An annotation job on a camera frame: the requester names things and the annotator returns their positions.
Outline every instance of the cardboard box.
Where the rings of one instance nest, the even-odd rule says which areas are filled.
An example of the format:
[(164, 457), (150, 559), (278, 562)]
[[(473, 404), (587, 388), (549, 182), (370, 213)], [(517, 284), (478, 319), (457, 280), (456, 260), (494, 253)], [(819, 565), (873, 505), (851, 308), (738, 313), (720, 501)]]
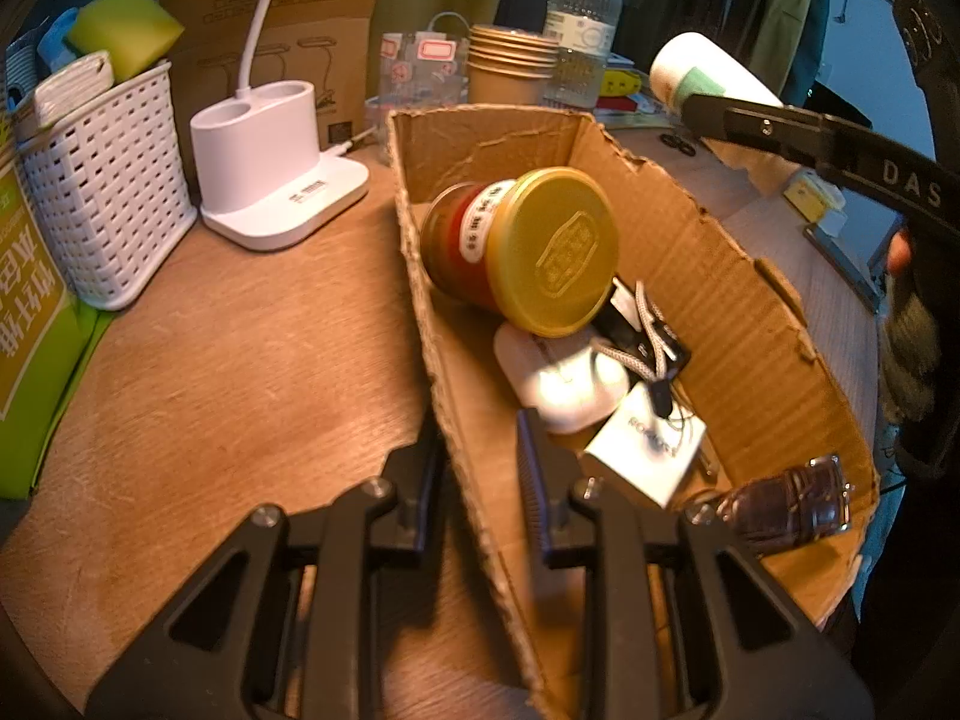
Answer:
[[(236, 91), (240, 55), (257, 0), (160, 0), (186, 30), (170, 53), (176, 136), (196, 181), (190, 119)], [(370, 17), (376, 0), (272, 0), (251, 86), (299, 79), (314, 85), (320, 146), (363, 129)]]
[[(752, 260), (660, 166), (623, 151), (587, 115), (510, 106), (404, 112), (392, 116), (390, 138), (401, 246), (434, 407), (541, 713), (577, 712), (583, 576), (531, 560), (517, 485), (518, 404), (493, 357), (502, 319), (439, 293), (419, 259), (427, 205), (459, 181), (569, 165), (604, 187), (620, 229), (620, 274), (643, 280), (693, 352), (680, 379), (707, 423), (704, 451), (721, 461), (724, 488), (840, 455), (854, 485), (851, 530), (765, 560), (810, 618), (824, 622), (856, 576), (877, 476), (851, 408), (810, 341), (800, 298), (773, 264)], [(584, 432), (565, 443), (583, 449), (591, 437)], [(655, 613), (664, 646), (666, 619), (656, 598)]]

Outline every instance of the gold jar lid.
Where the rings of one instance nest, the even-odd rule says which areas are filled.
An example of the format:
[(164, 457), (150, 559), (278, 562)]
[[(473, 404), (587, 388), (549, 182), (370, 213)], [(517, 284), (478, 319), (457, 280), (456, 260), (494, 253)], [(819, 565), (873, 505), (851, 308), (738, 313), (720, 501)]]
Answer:
[(522, 175), (501, 201), (487, 276), (510, 322), (546, 338), (584, 327), (603, 306), (618, 238), (603, 189), (572, 167)]

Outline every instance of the white computer mouse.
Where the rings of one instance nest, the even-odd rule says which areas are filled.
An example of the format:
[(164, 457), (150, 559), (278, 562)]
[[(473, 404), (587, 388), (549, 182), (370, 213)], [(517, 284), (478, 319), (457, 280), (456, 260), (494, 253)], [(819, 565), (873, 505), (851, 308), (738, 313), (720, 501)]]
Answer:
[(493, 354), (520, 404), (534, 408), (551, 433), (576, 433), (610, 416), (630, 389), (627, 371), (590, 348), (590, 327), (565, 338), (541, 338), (504, 322)]

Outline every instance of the white woven basket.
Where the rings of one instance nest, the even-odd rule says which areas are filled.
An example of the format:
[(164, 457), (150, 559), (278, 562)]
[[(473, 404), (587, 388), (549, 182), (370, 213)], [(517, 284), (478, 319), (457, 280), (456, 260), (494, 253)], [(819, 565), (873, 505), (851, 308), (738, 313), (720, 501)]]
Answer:
[(56, 264), (96, 308), (130, 304), (197, 218), (169, 70), (160, 63), (19, 146)]

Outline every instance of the wooden table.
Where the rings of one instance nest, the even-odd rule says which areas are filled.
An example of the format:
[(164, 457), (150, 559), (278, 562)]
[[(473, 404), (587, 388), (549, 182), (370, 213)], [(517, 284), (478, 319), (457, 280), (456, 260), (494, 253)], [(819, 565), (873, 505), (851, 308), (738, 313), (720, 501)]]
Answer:
[[(872, 317), (779, 200), (704, 148), (624, 133), (771, 256), (872, 440)], [(390, 173), (308, 241), (256, 255), (198, 225), (114, 322), (56, 434), (42, 490), (0, 553), (0, 600), (77, 706), (191, 569), (256, 504), (328, 502), (409, 442), (426, 404)], [(385, 577), (390, 717), (533, 718), (454, 485), (443, 560)]]

